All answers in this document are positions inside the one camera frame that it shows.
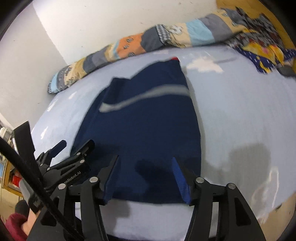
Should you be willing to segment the person left forearm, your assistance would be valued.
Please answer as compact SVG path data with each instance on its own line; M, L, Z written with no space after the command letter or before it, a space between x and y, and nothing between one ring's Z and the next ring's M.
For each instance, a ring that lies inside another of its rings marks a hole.
M40 210L37 213L34 213L31 209L29 210L28 219L26 222L24 222L21 226L22 231L28 236L30 234L30 231L33 228L33 225L35 221L37 220Z

